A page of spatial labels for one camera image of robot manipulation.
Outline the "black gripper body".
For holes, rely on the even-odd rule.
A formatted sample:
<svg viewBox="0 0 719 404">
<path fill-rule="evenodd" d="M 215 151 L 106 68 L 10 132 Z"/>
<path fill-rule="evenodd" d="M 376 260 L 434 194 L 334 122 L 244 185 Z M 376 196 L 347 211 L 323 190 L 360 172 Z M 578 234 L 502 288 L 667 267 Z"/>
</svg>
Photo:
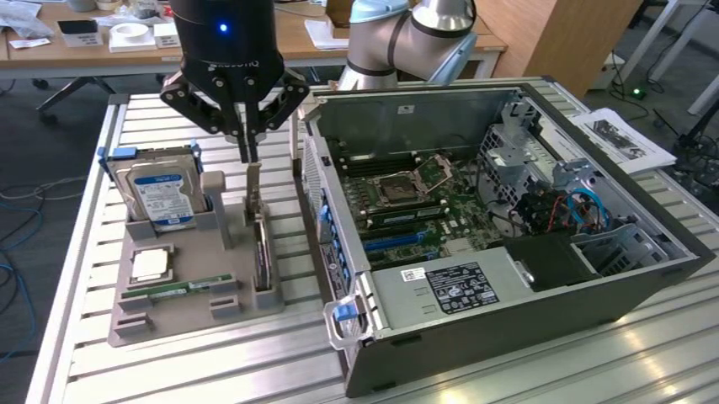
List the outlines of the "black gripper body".
<svg viewBox="0 0 719 404">
<path fill-rule="evenodd" d="M 276 43 L 274 2 L 175 0 L 170 3 L 182 43 L 183 76 L 214 100 L 222 77 L 231 100 L 262 100 L 284 73 Z"/>
</svg>

